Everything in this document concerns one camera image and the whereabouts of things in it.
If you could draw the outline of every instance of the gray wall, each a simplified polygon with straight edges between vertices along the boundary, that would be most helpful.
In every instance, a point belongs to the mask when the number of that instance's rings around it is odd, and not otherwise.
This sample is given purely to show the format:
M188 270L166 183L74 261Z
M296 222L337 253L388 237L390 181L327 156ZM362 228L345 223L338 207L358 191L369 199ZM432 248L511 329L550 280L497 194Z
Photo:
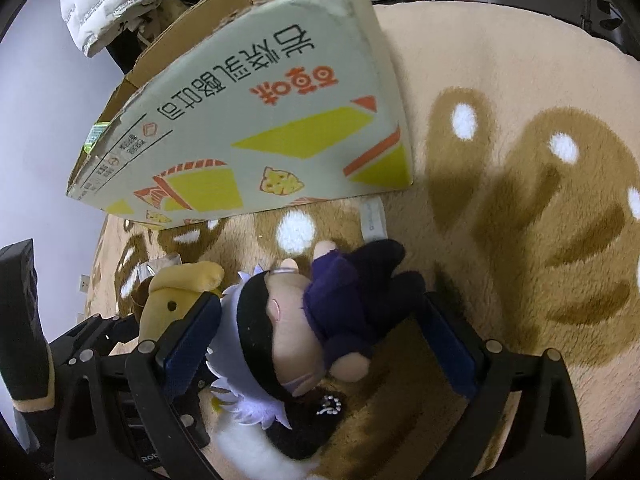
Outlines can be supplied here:
M33 238L40 319L48 340L76 324L102 211L65 196L89 129L122 79L111 57L86 59L60 0L29 0L0 43L0 247ZM12 424L0 381L0 410Z

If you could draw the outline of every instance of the white fabric label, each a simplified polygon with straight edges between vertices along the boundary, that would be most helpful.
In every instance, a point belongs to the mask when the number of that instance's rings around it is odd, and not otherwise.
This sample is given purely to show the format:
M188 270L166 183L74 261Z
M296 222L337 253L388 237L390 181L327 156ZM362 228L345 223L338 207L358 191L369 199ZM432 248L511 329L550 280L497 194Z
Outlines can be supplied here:
M369 198L360 206L360 228L365 243L383 240L386 235L385 207L379 196Z

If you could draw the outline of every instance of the wall outlet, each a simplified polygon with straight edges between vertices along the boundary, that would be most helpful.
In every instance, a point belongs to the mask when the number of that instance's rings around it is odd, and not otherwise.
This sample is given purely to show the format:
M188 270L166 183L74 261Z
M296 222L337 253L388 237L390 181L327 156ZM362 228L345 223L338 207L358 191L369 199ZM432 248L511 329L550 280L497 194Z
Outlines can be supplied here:
M89 291L89 277L85 274L80 274L80 292L85 294Z

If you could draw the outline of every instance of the blue gripper pad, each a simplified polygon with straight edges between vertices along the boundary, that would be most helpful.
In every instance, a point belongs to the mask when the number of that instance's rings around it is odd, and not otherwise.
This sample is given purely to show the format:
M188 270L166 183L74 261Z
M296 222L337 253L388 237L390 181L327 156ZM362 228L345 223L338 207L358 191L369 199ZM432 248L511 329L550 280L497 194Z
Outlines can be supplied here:
M164 360L162 392L169 402L187 391L220 325L222 308L218 297L211 294L204 306L199 306L199 303L200 300L191 308L200 307L195 316L192 312L185 316L184 320L191 322Z
M453 390L468 400L478 391L476 363L438 309L429 301L416 313L422 335Z

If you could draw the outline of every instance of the cardboard box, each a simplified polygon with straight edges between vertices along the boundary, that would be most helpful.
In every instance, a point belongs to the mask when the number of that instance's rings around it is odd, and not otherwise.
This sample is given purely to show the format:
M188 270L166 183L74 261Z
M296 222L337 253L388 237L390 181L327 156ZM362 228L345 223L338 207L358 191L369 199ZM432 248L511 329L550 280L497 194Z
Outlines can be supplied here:
M68 196L169 228L411 184L370 1L249 1L204 0L140 57Z

